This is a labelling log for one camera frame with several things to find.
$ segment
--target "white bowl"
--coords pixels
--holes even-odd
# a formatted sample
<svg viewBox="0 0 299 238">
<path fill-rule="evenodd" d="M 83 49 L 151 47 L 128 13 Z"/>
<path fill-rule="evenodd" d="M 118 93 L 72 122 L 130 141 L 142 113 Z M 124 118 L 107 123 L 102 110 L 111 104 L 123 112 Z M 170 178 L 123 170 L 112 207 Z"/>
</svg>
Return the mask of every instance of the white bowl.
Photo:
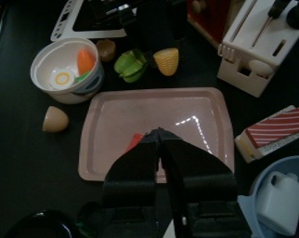
<svg viewBox="0 0 299 238">
<path fill-rule="evenodd" d="M 258 216 L 257 216 L 257 209 L 255 209 L 255 199 L 257 199 L 258 190 L 262 186 L 262 182 L 274 171 L 279 171 L 281 173 L 285 173 L 285 174 L 293 173 L 299 178 L 299 155 L 283 158 L 275 163 L 273 163 L 259 174 L 254 183 L 251 195 L 239 196 L 238 198 L 241 208 L 243 210 L 245 216 L 247 218 L 249 224 L 254 232 L 254 235 L 253 235 L 254 238 L 286 237 L 285 235 L 277 233 L 273 229 L 270 229 L 265 224 L 259 222 Z"/>
<path fill-rule="evenodd" d="M 51 75 L 58 69 L 67 69 L 79 77 L 78 55 L 83 49 L 95 57 L 95 67 L 83 81 L 66 89 L 56 89 L 51 85 Z M 36 87 L 62 103 L 78 104 L 91 99 L 104 81 L 102 62 L 94 42 L 84 38 L 68 38 L 47 46 L 34 60 L 31 78 Z"/>
</svg>

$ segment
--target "toy food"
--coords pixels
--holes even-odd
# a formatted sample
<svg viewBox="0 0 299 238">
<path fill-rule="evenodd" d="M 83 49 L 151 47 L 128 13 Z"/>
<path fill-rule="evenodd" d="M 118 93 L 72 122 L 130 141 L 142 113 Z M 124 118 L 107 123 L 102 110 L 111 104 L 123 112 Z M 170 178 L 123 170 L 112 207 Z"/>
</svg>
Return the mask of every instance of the toy food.
<svg viewBox="0 0 299 238">
<path fill-rule="evenodd" d="M 70 119 L 66 112 L 58 107 L 51 106 L 44 117 L 44 132 L 60 132 L 70 125 Z"/>
<path fill-rule="evenodd" d="M 158 64 L 158 68 L 164 76 L 171 76 L 176 73 L 179 67 L 179 49 L 178 48 L 167 48 L 158 51 L 154 54 L 155 62 Z"/>
<path fill-rule="evenodd" d="M 94 70 L 96 59 L 88 50 L 82 49 L 78 55 L 79 75 L 86 74 Z"/>
<path fill-rule="evenodd" d="M 110 39 L 99 40 L 96 42 L 96 48 L 99 51 L 100 60 L 110 62 L 115 58 L 115 41 Z"/>
<path fill-rule="evenodd" d="M 130 50 L 119 57 L 115 63 L 115 71 L 124 78 L 127 83 L 132 83 L 143 76 L 148 63 L 140 50 Z"/>
</svg>

